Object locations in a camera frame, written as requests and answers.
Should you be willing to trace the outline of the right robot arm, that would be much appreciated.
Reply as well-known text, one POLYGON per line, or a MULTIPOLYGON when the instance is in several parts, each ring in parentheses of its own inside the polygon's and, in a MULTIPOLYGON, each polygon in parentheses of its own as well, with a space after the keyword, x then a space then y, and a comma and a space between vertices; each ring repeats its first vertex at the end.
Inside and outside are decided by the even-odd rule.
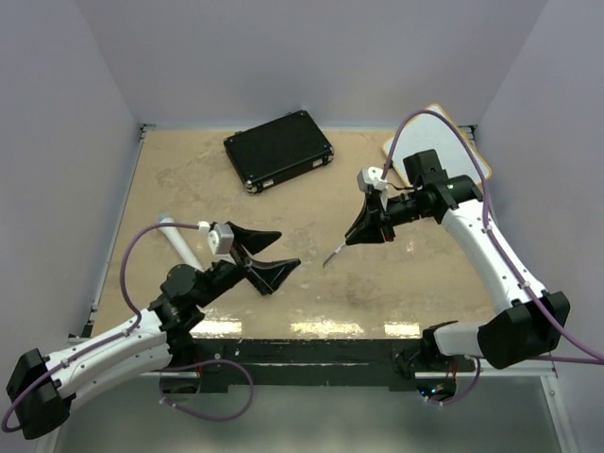
POLYGON ((387 243, 395 227, 432 218, 453 237, 473 265, 494 305, 495 317, 483 324, 449 321, 426 328, 419 351, 430 370, 443 370, 454 356, 485 359, 504 369, 557 348, 570 303, 550 292, 518 259, 485 210, 485 197, 467 175, 449 176, 435 150, 403 160, 411 191, 388 195, 377 167, 360 170, 361 212, 344 235, 347 246, 387 243))

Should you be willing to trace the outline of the white marker pen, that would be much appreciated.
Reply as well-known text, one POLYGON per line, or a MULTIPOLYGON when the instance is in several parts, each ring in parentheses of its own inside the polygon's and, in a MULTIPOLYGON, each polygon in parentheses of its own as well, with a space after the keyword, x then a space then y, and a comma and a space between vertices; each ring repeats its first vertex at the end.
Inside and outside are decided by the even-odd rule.
POLYGON ((322 267, 326 268, 344 249, 346 248, 346 243, 343 242, 340 245, 338 245, 329 255, 328 257, 323 261, 322 263, 322 267))

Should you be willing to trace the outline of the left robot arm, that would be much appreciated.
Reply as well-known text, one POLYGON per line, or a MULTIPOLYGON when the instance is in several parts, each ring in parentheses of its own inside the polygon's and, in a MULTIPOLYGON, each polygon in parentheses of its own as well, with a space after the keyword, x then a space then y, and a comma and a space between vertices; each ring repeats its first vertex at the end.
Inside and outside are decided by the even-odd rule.
POLYGON ((205 235, 213 262, 203 270, 189 263, 173 267, 159 296, 145 309, 134 305, 122 282, 122 297, 133 313, 128 320, 54 353, 37 348, 24 353, 6 387, 10 405, 1 419, 2 431, 21 432, 27 440, 40 438, 60 427, 77 406, 121 381, 151 371, 189 368, 195 359, 191 332, 204 320, 206 306, 243 280, 262 296, 274 294, 301 263, 297 258, 255 260, 280 239, 280 232, 231 222, 162 221, 136 237, 161 228, 188 228, 205 235))

